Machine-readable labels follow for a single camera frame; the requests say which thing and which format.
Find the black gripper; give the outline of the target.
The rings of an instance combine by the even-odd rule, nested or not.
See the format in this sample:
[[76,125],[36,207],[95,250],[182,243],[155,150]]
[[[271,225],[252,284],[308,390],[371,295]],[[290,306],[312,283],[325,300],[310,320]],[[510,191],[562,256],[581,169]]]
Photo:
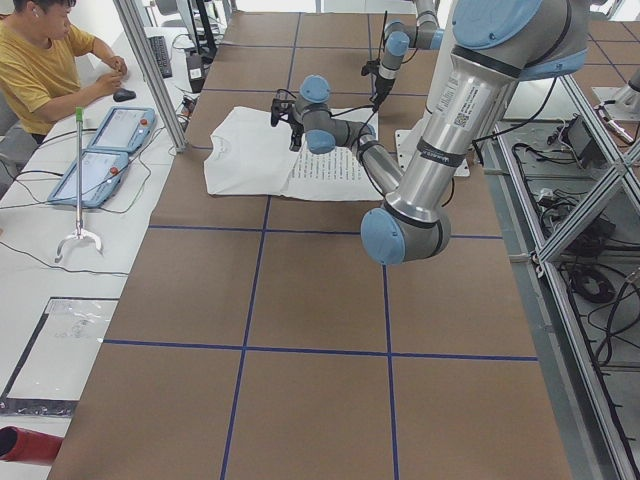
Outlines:
[[374,78],[373,93],[370,98],[373,112],[378,112],[384,98],[391,92],[397,75],[397,70],[390,70],[382,64],[380,59],[369,60],[361,68],[362,76],[372,76]]
[[299,151],[302,146],[302,123],[295,117],[297,97],[286,89],[278,89],[271,103],[270,125],[276,127],[280,121],[291,126],[289,150]]

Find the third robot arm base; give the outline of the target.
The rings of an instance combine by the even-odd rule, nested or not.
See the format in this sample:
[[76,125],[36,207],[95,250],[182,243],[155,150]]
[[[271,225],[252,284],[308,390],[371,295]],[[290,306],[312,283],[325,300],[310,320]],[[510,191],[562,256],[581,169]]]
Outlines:
[[639,70],[622,87],[593,87],[596,109],[607,120],[639,120]]

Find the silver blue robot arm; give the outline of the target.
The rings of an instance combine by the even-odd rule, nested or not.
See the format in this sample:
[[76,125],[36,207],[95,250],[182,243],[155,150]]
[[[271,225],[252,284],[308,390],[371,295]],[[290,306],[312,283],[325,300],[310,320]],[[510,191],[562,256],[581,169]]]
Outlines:
[[321,76],[303,81],[298,97],[278,94],[271,123],[288,123],[290,148],[314,154],[348,148],[381,190],[384,201],[365,214],[361,239],[383,265],[426,259],[450,238],[441,197],[480,135],[500,91],[515,82],[554,78],[586,60],[587,1],[460,1],[452,13],[454,41],[439,54],[452,61],[407,168],[377,141],[373,128],[332,114]]
[[399,70],[407,63],[405,56],[410,50],[438,50],[444,30],[437,19],[438,1],[414,1],[416,23],[413,26],[401,21],[385,24],[379,44],[378,57],[369,60],[361,69],[362,76],[374,78],[374,90],[370,97],[372,110],[377,112],[391,93]]

